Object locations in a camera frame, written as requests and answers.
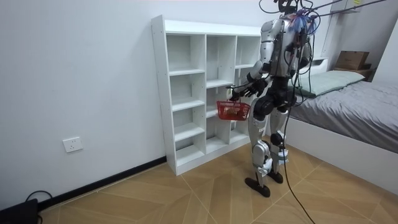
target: mattress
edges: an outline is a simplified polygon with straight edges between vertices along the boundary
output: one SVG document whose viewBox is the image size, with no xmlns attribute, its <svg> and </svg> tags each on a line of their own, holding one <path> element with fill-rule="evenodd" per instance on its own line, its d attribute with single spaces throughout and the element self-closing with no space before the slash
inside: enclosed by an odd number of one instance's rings
<svg viewBox="0 0 398 224">
<path fill-rule="evenodd" d="M 398 153 L 396 86 L 357 82 L 307 99 L 290 114 L 306 123 Z"/>
</svg>

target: plastic basket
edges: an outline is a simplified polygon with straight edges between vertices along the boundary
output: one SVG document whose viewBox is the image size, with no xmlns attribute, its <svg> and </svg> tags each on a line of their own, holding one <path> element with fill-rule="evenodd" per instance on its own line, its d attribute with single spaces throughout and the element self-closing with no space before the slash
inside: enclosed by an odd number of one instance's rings
<svg viewBox="0 0 398 224">
<path fill-rule="evenodd" d="M 245 121 L 249 116 L 250 105 L 241 102 L 217 101 L 218 116 L 229 121 Z"/>
</svg>

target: pillow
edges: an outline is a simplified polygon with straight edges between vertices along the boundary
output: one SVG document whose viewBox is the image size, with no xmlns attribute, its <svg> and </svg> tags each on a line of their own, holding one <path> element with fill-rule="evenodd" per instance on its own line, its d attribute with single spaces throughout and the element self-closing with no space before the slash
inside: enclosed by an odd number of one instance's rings
<svg viewBox="0 0 398 224">
<path fill-rule="evenodd" d="M 308 77 L 301 78 L 301 92 L 306 97 L 316 97 L 331 91 L 339 90 L 347 85 L 361 81 L 364 77 L 356 72 L 330 71 L 311 76 L 311 91 Z M 293 83 L 289 82 L 289 89 L 293 88 Z"/>
</svg>

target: wooden floor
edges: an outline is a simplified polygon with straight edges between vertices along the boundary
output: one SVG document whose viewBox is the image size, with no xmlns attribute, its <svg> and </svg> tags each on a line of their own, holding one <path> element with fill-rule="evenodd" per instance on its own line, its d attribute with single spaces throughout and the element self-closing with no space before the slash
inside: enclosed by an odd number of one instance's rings
<svg viewBox="0 0 398 224">
<path fill-rule="evenodd" d="M 316 223 L 398 223 L 398 196 L 289 149 L 290 184 Z M 178 177 L 158 166 L 41 215 L 44 224 L 310 223 L 286 181 L 267 177 L 264 198 L 244 183 L 253 175 L 246 145 Z"/>
</svg>

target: empty shelf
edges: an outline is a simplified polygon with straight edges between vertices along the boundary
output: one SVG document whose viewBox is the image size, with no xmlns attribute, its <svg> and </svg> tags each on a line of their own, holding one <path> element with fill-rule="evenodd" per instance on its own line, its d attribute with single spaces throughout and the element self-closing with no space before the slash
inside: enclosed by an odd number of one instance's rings
<svg viewBox="0 0 398 224">
<path fill-rule="evenodd" d="M 170 76 L 176 75 L 189 75 L 189 74 L 197 74 L 197 73 L 204 73 L 203 69 L 186 69 L 186 70 L 176 70 L 176 71 L 169 71 Z"/>
<path fill-rule="evenodd" d="M 204 132 L 203 128 L 194 123 L 184 124 L 174 128 L 174 141 L 180 141 Z"/>
<path fill-rule="evenodd" d="M 253 64 L 235 65 L 235 69 L 238 69 L 238 68 L 251 68 L 251 67 L 253 67 Z"/>
<path fill-rule="evenodd" d="M 218 137 L 212 137 L 206 140 L 206 153 L 211 153 L 217 149 L 221 149 L 226 146 L 225 142 Z"/>
<path fill-rule="evenodd" d="M 232 85 L 232 82 L 226 81 L 226 80 L 207 80 L 206 81 L 206 88 L 214 88 L 214 87 L 219 87 L 219 86 L 226 86 L 226 85 Z"/>
<path fill-rule="evenodd" d="M 205 154 L 196 146 L 188 146 L 176 152 L 177 166 L 186 164 L 194 159 L 198 159 Z"/>
<path fill-rule="evenodd" d="M 217 108 L 216 108 L 216 107 L 214 107 L 214 106 L 212 106 L 212 107 L 208 106 L 207 109 L 208 109 L 208 111 L 206 111 L 206 118 L 210 118 L 210 117 L 217 116 L 218 111 L 217 111 Z"/>
<path fill-rule="evenodd" d="M 231 143 L 242 140 L 244 138 L 248 138 L 248 136 L 245 134 L 239 133 L 235 130 L 231 131 Z"/>
<path fill-rule="evenodd" d="M 196 106 L 204 105 L 205 102 L 201 100 L 196 100 L 193 97 L 189 97 L 182 100 L 175 100 L 172 104 L 173 104 L 172 110 L 179 111 L 179 110 L 185 110 Z"/>
</svg>

